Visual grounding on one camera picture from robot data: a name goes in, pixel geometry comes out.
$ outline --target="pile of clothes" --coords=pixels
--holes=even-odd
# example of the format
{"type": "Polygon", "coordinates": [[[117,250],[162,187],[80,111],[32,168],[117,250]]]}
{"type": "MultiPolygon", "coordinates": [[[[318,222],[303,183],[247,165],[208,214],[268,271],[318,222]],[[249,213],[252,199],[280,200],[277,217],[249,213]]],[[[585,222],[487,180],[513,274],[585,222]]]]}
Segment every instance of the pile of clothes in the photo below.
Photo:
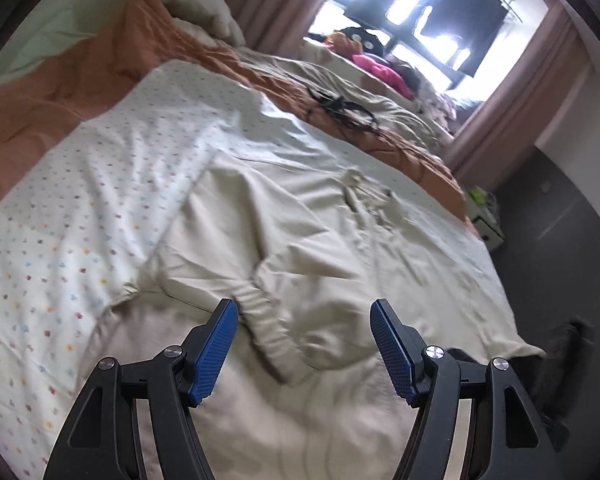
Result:
{"type": "MultiPolygon", "coordinates": [[[[353,0],[344,10],[350,20],[375,28],[396,0],[353,0]]],[[[394,35],[399,40],[413,37],[413,31],[425,8],[431,7],[423,36],[449,36],[460,50],[470,51],[458,70],[474,76],[484,56],[496,39],[509,12],[503,0],[419,0],[410,15],[398,25],[394,35]]]]}
{"type": "Polygon", "coordinates": [[[456,107],[446,94],[437,92],[430,81],[409,63],[393,54],[384,56],[377,36],[363,27],[347,27],[331,34],[309,34],[331,52],[348,59],[377,77],[398,94],[418,105],[419,114],[436,121],[445,130],[456,121],[456,107]]]}

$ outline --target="polka dot sheet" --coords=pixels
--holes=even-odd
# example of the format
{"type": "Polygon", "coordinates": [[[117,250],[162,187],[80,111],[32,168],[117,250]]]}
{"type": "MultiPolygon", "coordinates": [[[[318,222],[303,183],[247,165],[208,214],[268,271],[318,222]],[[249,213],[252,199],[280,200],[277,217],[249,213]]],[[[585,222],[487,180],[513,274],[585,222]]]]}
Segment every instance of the polka dot sheet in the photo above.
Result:
{"type": "Polygon", "coordinates": [[[477,242],[408,178],[259,92],[197,65],[162,65],[50,150],[0,203],[0,452],[19,478],[42,478],[98,317],[138,291],[142,265],[218,150],[363,167],[399,182],[417,205],[413,221],[436,237],[442,226],[445,246],[466,257],[477,242]]]}

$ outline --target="window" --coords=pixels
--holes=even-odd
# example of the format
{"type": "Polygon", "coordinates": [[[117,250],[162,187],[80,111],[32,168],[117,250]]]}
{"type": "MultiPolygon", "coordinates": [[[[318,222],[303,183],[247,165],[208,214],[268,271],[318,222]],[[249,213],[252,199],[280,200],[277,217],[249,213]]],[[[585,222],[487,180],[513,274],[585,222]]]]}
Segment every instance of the window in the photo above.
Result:
{"type": "MultiPolygon", "coordinates": [[[[416,66],[423,74],[426,72],[426,77],[432,82],[435,81],[434,86],[440,91],[454,88],[464,79],[464,74],[460,71],[464,69],[466,72],[466,66],[463,64],[467,60],[470,60],[469,64],[474,64],[474,72],[475,67],[480,65],[481,59],[474,59],[484,56],[480,50],[472,56],[472,50],[459,45],[459,43],[474,45],[466,41],[466,35],[440,35],[432,38],[429,37],[431,26],[428,27],[428,36],[422,34],[432,12],[431,6],[423,7],[422,0],[389,0],[389,2],[357,0],[364,2],[358,4],[358,9],[367,5],[374,9],[371,13],[363,12],[363,15],[351,11],[350,6],[355,1],[329,0],[318,13],[310,32],[330,34],[334,30],[345,27],[363,25],[366,30],[378,36],[390,52],[401,59],[408,57],[409,59],[405,60],[416,66]]],[[[465,25],[463,30],[471,29],[472,26],[472,24],[468,27],[465,25]]]]}

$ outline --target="pillow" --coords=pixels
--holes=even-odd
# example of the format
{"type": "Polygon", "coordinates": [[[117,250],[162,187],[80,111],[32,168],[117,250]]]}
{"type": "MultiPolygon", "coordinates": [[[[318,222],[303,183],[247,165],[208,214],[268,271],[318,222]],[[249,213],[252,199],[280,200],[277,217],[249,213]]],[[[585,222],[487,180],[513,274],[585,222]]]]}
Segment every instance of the pillow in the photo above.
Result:
{"type": "Polygon", "coordinates": [[[216,46],[218,46],[219,41],[214,40],[214,38],[212,38],[208,34],[208,32],[199,25],[194,25],[193,23],[185,22],[180,18],[174,18],[173,21],[182,32],[186,32],[190,36],[194,37],[204,46],[208,46],[209,48],[215,48],[216,46]]]}
{"type": "Polygon", "coordinates": [[[94,36],[126,0],[41,0],[0,51],[0,84],[94,36]]]}
{"type": "Polygon", "coordinates": [[[380,81],[389,85],[396,92],[398,92],[398,94],[401,94],[407,99],[413,99],[413,93],[411,92],[410,88],[405,84],[404,80],[396,71],[378,63],[375,59],[370,57],[369,54],[352,56],[351,59],[360,68],[376,76],[380,81]]]}
{"type": "Polygon", "coordinates": [[[231,46],[243,46],[244,36],[224,0],[160,0],[174,18],[204,28],[231,46]]]}

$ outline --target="bedding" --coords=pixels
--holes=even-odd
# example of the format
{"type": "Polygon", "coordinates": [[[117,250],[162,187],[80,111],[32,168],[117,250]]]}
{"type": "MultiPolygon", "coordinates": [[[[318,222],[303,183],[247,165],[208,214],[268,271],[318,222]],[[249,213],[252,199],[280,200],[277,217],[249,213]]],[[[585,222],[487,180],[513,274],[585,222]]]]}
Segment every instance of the bedding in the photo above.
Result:
{"type": "Polygon", "coordinates": [[[439,152],[446,142],[448,134],[435,123],[423,120],[394,100],[360,88],[319,64],[270,56],[247,48],[238,48],[235,52],[240,63],[254,70],[276,78],[291,77],[305,87],[343,96],[348,101],[362,105],[375,115],[380,125],[429,153],[439,152]]]}
{"type": "Polygon", "coordinates": [[[453,140],[453,137],[445,129],[445,109],[447,105],[424,77],[422,88],[419,88],[416,92],[416,98],[410,100],[366,70],[356,66],[355,63],[334,54],[318,41],[304,38],[298,49],[297,57],[301,61],[323,66],[354,85],[372,94],[391,99],[401,108],[416,114],[431,129],[436,130],[436,138],[442,146],[448,145],[453,140]]]}
{"type": "Polygon", "coordinates": [[[415,103],[418,105],[421,113],[429,119],[436,121],[445,131],[449,131],[448,123],[456,118],[456,110],[451,101],[451,97],[445,92],[438,92],[431,81],[424,74],[414,67],[413,64],[404,61],[395,54],[386,56],[390,66],[400,74],[405,80],[417,80],[417,92],[415,103]]]}
{"type": "Polygon", "coordinates": [[[486,248],[424,180],[453,191],[434,158],[402,137],[387,144],[406,168],[342,142],[301,84],[241,59],[129,0],[0,87],[0,452],[20,478],[42,478],[99,357],[155,354],[227,294],[244,327],[194,412],[223,478],[393,472],[414,412],[370,339],[376,297],[480,362],[538,354],[486,248]]]}
{"type": "MultiPolygon", "coordinates": [[[[93,37],[122,10],[125,1],[42,0],[29,13],[0,52],[0,85],[30,73],[47,57],[56,56],[78,41],[93,37]]],[[[180,28],[194,35],[197,40],[209,46],[216,45],[216,42],[196,25],[177,18],[175,21],[180,28]]],[[[246,56],[253,52],[246,48],[240,50],[244,51],[246,56]]],[[[262,63],[264,59],[260,58],[258,62],[262,63]]],[[[399,94],[393,96],[393,100],[384,97],[384,92],[389,88],[372,76],[369,76],[365,83],[369,91],[362,91],[349,82],[347,74],[344,75],[343,80],[330,70],[321,67],[318,60],[309,59],[318,66],[309,65],[307,62],[284,61],[287,62],[284,69],[291,70],[296,76],[302,75],[304,81],[301,82],[304,84],[311,79],[313,84],[320,86],[323,91],[346,92],[350,100],[372,108],[374,114],[381,122],[385,121],[388,128],[433,154],[438,154],[450,139],[450,136],[434,121],[411,113],[414,112],[413,104],[402,99],[399,94]],[[404,124],[408,125],[410,131],[405,130],[404,124]]]]}

